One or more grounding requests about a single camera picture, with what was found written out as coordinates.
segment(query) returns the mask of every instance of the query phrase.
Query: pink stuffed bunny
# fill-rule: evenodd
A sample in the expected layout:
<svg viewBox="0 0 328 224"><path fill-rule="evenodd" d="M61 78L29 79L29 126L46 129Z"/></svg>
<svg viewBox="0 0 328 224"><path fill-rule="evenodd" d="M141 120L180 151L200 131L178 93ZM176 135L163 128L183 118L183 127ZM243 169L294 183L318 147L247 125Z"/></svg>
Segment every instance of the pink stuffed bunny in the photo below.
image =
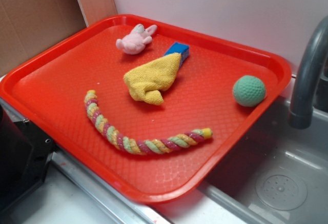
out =
<svg viewBox="0 0 328 224"><path fill-rule="evenodd" d="M155 33L156 29L156 25L151 25L145 29L142 24L138 24L130 34L116 41L116 47L126 54L138 54L153 40L151 35Z"/></svg>

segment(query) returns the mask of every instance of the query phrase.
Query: drain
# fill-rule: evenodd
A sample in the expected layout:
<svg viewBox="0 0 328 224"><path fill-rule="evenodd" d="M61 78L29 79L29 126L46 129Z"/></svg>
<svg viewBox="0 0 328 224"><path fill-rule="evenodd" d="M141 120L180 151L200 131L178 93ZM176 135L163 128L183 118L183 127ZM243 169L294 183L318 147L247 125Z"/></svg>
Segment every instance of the drain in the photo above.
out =
<svg viewBox="0 0 328 224"><path fill-rule="evenodd" d="M261 201L276 210L293 210L301 206L308 194L304 181L284 169L269 170L256 181Z"/></svg>

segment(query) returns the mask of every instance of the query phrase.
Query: yellow cloth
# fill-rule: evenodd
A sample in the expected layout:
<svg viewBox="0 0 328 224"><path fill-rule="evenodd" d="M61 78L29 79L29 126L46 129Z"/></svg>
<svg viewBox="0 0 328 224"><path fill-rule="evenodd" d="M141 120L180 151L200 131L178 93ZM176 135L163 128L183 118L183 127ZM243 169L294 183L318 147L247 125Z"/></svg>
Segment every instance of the yellow cloth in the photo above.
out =
<svg viewBox="0 0 328 224"><path fill-rule="evenodd" d="M160 91L168 90L179 70L180 53L172 53L130 70L123 77L131 97L152 105L164 100Z"/></svg>

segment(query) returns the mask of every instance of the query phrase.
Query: sink basin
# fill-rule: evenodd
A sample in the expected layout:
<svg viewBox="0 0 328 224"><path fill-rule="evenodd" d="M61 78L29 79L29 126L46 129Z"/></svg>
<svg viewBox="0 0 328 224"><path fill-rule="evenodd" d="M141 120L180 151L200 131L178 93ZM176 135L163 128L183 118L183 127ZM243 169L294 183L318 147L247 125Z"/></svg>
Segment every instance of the sink basin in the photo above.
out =
<svg viewBox="0 0 328 224"><path fill-rule="evenodd" d="M288 106L278 98L206 178L250 223L328 219L328 117L315 110L309 128L293 129Z"/></svg>

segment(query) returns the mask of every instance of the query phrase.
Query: twisted rope toy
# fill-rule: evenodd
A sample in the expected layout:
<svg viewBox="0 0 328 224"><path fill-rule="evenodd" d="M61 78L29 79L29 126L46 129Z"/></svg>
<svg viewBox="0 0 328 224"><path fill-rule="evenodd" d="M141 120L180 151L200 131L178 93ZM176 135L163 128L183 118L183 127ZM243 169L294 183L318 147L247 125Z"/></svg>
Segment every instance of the twisted rope toy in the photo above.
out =
<svg viewBox="0 0 328 224"><path fill-rule="evenodd" d="M168 139L135 140L123 136L106 118L104 118L98 107L98 100L94 90L89 90L87 92L84 103L87 116L99 133L107 138L116 149L135 155L156 155L179 151L182 148L195 146L205 139L211 138L213 134L211 129L205 128L178 134Z"/></svg>

